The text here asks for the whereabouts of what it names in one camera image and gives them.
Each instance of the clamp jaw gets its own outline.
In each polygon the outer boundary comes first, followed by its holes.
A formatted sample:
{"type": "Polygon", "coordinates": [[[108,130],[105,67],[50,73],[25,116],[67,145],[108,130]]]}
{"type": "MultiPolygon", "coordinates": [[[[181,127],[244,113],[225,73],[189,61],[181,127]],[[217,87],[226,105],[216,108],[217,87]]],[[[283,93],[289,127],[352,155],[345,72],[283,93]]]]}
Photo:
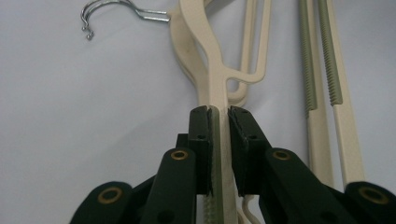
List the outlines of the clamp jaw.
{"type": "MultiPolygon", "coordinates": [[[[94,189],[71,224],[195,223],[196,195],[212,188],[211,109],[191,111],[189,133],[163,155],[158,173],[132,188],[109,182],[94,189]]],[[[344,193],[327,187],[293,152],[271,147],[246,109],[229,109],[232,164],[240,196],[260,195],[266,223],[394,223],[396,196],[368,182],[344,193]]]]}

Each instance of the clothes hanger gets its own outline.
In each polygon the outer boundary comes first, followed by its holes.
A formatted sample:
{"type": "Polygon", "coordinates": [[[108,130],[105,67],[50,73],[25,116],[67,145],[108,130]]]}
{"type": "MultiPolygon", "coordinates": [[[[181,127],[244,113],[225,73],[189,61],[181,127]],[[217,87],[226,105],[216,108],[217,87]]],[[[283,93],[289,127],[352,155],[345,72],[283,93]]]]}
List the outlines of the clothes hanger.
{"type": "Polygon", "coordinates": [[[180,0],[181,13],[193,37],[202,47],[208,61],[208,95],[205,103],[215,107],[219,113],[219,148],[215,150],[213,170],[214,195],[207,202],[215,208],[209,219],[215,223],[236,223],[235,189],[231,167],[230,130],[227,111],[227,81],[236,79],[247,84],[258,82],[264,78],[271,1],[264,1],[262,27],[256,70],[252,74],[236,71],[222,62],[219,43],[215,38],[205,15],[204,4],[194,0],[180,0]]]}
{"type": "MultiPolygon", "coordinates": [[[[242,72],[248,72],[251,63],[256,6],[256,0],[247,1],[240,63],[240,70],[242,72]]],[[[186,32],[186,30],[188,30],[187,25],[180,14],[179,7],[172,10],[170,14],[172,15],[172,22],[170,23],[172,43],[177,59],[181,64],[184,73],[188,75],[192,83],[196,86],[199,105],[205,105],[205,99],[207,99],[208,93],[206,85],[207,69],[201,59],[198,49],[196,48],[195,41],[191,36],[191,33],[186,32]]],[[[242,106],[247,100],[248,85],[241,82],[238,84],[238,89],[236,91],[228,92],[230,105],[242,106]]]]}

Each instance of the silver wire hook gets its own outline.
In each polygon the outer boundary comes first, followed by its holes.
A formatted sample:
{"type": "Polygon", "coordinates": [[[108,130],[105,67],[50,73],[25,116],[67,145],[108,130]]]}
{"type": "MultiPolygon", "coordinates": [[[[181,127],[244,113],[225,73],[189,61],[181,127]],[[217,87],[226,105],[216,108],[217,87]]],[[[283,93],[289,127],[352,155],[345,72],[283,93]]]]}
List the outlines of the silver wire hook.
{"type": "Polygon", "coordinates": [[[90,28],[90,23],[88,22],[88,19],[90,18],[91,14],[96,9],[111,4],[121,4],[129,7],[142,20],[164,21],[164,22],[169,22],[170,20],[170,18],[166,14],[166,11],[157,11],[157,10],[139,8],[129,0],[94,0],[88,3],[81,10],[81,14],[80,14],[81,20],[84,22],[84,25],[82,26],[82,31],[89,32],[87,35],[88,40],[92,40],[93,38],[93,30],[90,28]],[[164,15],[165,17],[161,18],[161,17],[145,16],[144,14],[164,15]]]}

